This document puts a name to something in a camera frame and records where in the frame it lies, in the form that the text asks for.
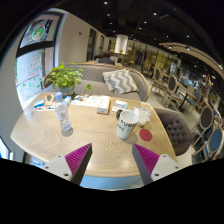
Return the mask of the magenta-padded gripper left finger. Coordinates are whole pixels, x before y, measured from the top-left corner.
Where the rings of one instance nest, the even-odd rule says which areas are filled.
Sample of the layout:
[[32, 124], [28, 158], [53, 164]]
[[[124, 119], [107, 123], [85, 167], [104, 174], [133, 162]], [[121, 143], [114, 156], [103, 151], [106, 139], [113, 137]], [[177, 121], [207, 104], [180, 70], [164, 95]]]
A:
[[43, 169], [76, 185], [83, 179], [92, 155], [92, 144], [84, 145], [66, 156], [56, 155]]

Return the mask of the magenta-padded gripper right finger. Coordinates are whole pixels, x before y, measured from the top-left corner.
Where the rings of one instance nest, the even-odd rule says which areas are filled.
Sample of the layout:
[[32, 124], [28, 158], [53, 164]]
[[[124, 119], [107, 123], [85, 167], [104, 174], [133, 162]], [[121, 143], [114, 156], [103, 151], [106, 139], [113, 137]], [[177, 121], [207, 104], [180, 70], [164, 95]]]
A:
[[132, 145], [132, 154], [144, 185], [150, 184], [180, 169], [179, 165], [167, 154], [158, 155], [138, 144]]

